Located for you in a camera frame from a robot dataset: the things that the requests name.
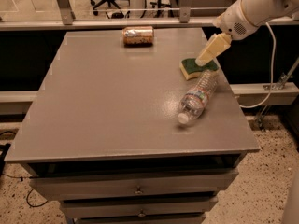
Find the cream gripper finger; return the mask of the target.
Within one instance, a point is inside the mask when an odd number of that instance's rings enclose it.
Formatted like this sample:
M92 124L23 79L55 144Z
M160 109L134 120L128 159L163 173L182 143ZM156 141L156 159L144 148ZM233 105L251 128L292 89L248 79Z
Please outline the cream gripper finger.
M218 55L231 47L232 38L226 33L214 34L206 43L206 46L200 51L195 59L198 66L204 66Z

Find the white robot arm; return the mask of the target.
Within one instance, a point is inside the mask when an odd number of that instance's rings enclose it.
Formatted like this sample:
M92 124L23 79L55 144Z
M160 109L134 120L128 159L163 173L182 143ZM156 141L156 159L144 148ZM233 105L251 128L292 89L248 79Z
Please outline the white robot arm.
M231 47L233 40L243 40L267 22L295 13L299 0L237 0L214 21L221 30L200 51L195 63L204 66Z

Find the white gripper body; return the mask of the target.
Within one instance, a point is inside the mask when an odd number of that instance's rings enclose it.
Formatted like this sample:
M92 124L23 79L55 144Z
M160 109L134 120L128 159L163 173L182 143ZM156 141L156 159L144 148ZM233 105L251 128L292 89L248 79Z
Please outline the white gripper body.
M237 0L230 5L214 21L213 25L233 40L243 40L255 33L257 26L251 24L243 11L242 0Z

